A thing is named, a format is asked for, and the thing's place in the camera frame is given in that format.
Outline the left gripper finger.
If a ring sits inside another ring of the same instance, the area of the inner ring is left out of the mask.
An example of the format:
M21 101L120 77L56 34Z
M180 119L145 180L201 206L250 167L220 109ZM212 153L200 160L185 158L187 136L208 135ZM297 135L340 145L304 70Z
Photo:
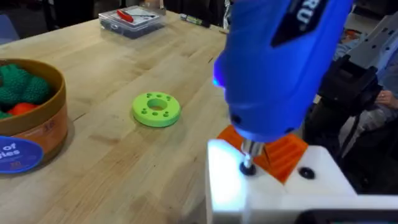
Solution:
M266 144L244 174L242 137L232 125L207 144L208 223L293 223L300 213L338 208L357 194L329 152L294 134Z

